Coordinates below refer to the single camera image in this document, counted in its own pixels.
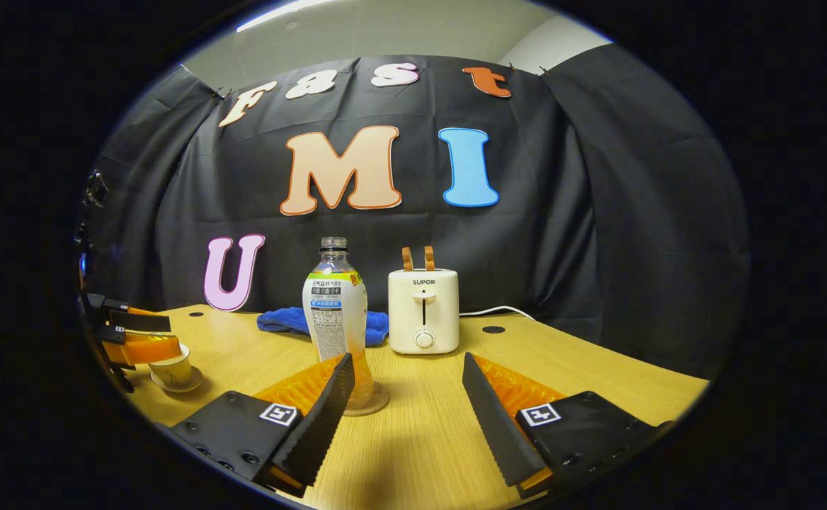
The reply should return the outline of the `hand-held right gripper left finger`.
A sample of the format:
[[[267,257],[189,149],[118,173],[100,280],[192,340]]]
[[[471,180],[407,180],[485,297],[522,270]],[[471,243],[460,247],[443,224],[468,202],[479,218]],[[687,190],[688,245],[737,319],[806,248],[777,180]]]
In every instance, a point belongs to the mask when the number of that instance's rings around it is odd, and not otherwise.
[[[302,497],[354,387],[354,358],[334,356],[256,396],[222,394],[171,427],[171,438],[252,483]]]

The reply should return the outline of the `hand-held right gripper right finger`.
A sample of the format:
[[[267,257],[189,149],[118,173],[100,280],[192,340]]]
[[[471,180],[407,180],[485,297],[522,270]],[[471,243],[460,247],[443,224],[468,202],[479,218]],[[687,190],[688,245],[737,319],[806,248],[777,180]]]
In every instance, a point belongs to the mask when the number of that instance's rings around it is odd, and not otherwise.
[[[673,425],[650,425],[593,391],[566,396],[472,353],[462,384],[505,483],[522,498],[585,487]]]

